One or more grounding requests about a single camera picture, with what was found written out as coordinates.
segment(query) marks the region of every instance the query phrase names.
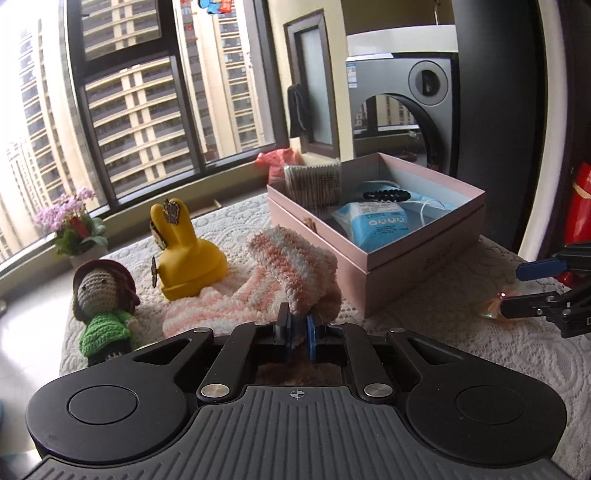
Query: washing machine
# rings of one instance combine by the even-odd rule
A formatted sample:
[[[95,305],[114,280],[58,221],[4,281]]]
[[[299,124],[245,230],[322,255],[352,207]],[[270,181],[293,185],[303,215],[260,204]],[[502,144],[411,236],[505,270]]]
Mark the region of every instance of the washing machine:
[[[417,34],[420,41],[411,38]],[[396,51],[402,44],[421,49],[431,46],[437,51]],[[347,79],[356,156],[373,151],[390,153],[455,176],[459,95],[454,93],[459,75],[454,27],[397,28],[350,35],[348,46]],[[405,149],[413,152],[404,156]]]
[[[411,142],[424,144],[424,151],[419,146],[410,157],[413,161],[454,176],[458,143],[457,121],[454,121],[458,110],[453,94],[457,82],[456,63],[457,54],[453,53],[420,56],[389,53],[349,58],[347,75],[353,142],[367,143],[367,139],[372,138],[381,145],[376,148],[383,152],[385,137],[409,135],[413,139]],[[381,125],[373,97],[384,96],[404,105],[415,123]],[[355,128],[359,125],[360,112],[366,117],[361,129]]]

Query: window sill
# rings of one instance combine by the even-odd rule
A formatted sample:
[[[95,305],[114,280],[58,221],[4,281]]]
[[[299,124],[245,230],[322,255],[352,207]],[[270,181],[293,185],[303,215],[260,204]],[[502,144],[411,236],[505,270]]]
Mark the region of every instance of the window sill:
[[[266,169],[251,162],[145,200],[105,219],[109,250],[114,251],[135,238],[149,236],[150,207],[154,203],[162,203],[165,198],[180,198],[190,210],[197,209],[214,198],[223,200],[263,187],[266,181]],[[11,301],[72,268],[68,258],[56,255],[53,246],[37,254],[33,253],[49,241],[50,237],[37,241],[0,266],[0,298]],[[28,255],[33,256],[14,266]]]

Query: towel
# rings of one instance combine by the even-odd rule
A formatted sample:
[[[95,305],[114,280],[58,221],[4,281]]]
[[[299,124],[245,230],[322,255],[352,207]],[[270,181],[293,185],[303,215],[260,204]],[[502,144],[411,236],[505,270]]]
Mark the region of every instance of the towel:
[[[331,252],[281,226],[255,235],[248,251],[258,265],[235,293],[224,294],[213,285],[198,297],[171,302],[163,323],[167,338],[200,326],[213,329],[216,335],[229,335],[241,323],[274,322],[284,301],[301,324],[295,325],[300,340],[313,306],[325,322],[338,316],[342,298],[336,284],[337,261]]]
[[[290,138],[297,138],[312,128],[308,96],[301,85],[287,88],[287,107],[290,113]]]

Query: floor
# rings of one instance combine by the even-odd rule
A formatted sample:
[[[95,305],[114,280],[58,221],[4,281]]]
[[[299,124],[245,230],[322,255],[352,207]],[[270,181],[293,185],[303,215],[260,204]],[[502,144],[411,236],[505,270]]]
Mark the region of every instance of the floor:
[[[234,197],[222,202],[222,206],[264,191]],[[25,474],[39,460],[25,426],[25,409],[31,396],[59,375],[73,276],[71,270],[22,296],[9,304],[6,315],[0,318],[0,400],[4,410],[0,426],[0,473],[1,460],[8,463],[16,477]],[[29,453],[11,456],[24,452]]]

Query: black cloth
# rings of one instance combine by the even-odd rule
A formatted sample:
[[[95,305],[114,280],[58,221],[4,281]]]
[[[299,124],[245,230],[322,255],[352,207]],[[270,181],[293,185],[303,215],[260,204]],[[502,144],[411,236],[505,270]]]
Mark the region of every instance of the black cloth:
[[[287,88],[287,106],[290,111],[290,138],[297,138],[312,127],[308,96],[301,85]]]

